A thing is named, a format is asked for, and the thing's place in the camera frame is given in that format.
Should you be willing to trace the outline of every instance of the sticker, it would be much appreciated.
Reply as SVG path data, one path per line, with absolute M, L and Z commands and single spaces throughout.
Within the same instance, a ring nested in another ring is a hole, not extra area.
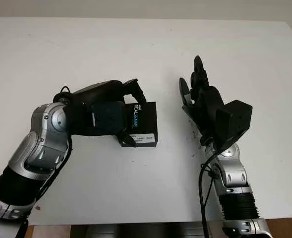
M 130 134 L 136 143 L 153 143 L 155 142 L 155 135 L 150 134 Z

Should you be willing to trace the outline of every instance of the black cable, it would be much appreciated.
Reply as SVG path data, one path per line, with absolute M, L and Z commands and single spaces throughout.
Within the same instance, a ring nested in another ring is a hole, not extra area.
M 205 206 L 204 206 L 203 192 L 202 192 L 202 179 L 203 179 L 203 174 L 206 171 L 206 168 L 208 168 L 208 166 L 209 166 L 209 163 L 212 160 L 214 160 L 218 155 L 219 155 L 219 153 L 216 152 L 203 165 L 201 165 L 201 170 L 200 170 L 200 174 L 199 174 L 199 198 L 200 198 L 204 238 L 209 238 L 209 230 L 207 227 L 206 216 L 205 216 Z
M 72 149 L 73 149 L 72 137 L 69 136 L 67 141 L 68 141 L 68 149 L 67 149 L 67 153 L 66 153 L 66 156 L 65 156 L 64 160 L 62 161 L 62 163 L 60 164 L 60 166 L 58 168 L 55 168 L 55 171 L 53 172 L 51 177 L 42 186 L 42 188 L 40 189 L 40 191 L 38 192 L 38 194 L 36 196 L 36 201 L 38 201 L 46 193 L 48 188 L 51 186 L 53 181 L 56 179 L 56 177 L 58 176 L 58 174 L 60 173 L 60 171 L 62 170 L 62 168 L 64 167 L 64 165 L 68 161 L 68 159 L 70 158 L 71 153 L 72 153 Z
M 206 198 L 205 198 L 205 201 L 204 201 L 204 208 L 206 208 L 206 204 L 207 204 L 208 198 L 210 196 L 210 192 L 211 192 L 212 185 L 213 185 L 213 174 L 214 174 L 214 172 L 212 171 L 212 169 L 211 169 L 211 167 L 209 165 L 207 165 L 206 167 L 209 170 L 205 169 L 204 171 L 209 173 L 209 176 L 211 177 L 211 182 L 210 182 L 209 190 L 207 192 L 207 195 L 206 195 Z
M 67 86 L 63 86 L 60 90 L 60 93 L 63 92 L 64 89 L 67 89 L 69 93 L 71 93 L 70 89 Z
M 205 198 L 204 209 L 206 208 L 206 204 L 207 204 L 207 201 L 208 201 L 209 196 L 210 196 L 210 192 L 211 192 L 211 189 L 212 189 L 212 185 L 213 185 L 213 178 L 211 178 L 210 187 L 209 187 L 209 190 L 208 190 L 207 195 L 206 195 L 206 198 Z

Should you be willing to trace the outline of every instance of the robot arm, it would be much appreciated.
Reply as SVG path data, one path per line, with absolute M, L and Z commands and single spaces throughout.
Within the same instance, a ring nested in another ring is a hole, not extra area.
M 238 139 L 249 129 L 252 106 L 238 100 L 224 104 L 218 90 L 209 85 L 201 58 L 194 60 L 191 90 L 181 78 L 179 88 L 184 111 L 196 123 L 206 146 L 208 160 L 202 164 L 199 175 L 199 195 L 205 238 L 208 229 L 203 202 L 202 177 L 210 168 L 224 215 L 224 233 L 230 238 L 272 238 L 266 221 L 259 217 L 247 173 L 239 160 Z
M 0 237 L 8 237 L 1 234 L 4 230 L 13 237 L 12 231 L 17 233 L 19 228 L 16 237 L 24 236 L 34 204 L 71 154 L 71 135 L 116 135 L 135 145 L 125 132 L 126 94 L 132 94 L 141 104 L 146 102 L 137 79 L 125 84 L 108 81 L 75 93 L 60 92 L 53 103 L 41 105 L 33 112 L 30 132 L 0 176 Z

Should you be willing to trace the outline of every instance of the wall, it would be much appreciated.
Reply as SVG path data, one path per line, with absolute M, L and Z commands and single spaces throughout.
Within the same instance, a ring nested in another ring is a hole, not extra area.
M 0 0 L 0 16 L 285 21 L 292 0 Z

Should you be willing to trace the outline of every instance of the white table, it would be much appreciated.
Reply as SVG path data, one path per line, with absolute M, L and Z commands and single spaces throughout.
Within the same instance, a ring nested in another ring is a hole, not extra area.
M 156 148 L 74 136 L 70 161 L 31 224 L 201 219 L 197 179 L 205 158 L 178 92 L 197 54 L 225 102 L 253 106 L 251 129 L 238 144 L 262 217 L 292 217 L 292 30 L 285 23 L 0 18 L 0 174 L 33 110 L 64 85 L 75 91 L 137 77 L 147 100 L 157 102 Z M 220 217 L 214 193 L 207 217 Z

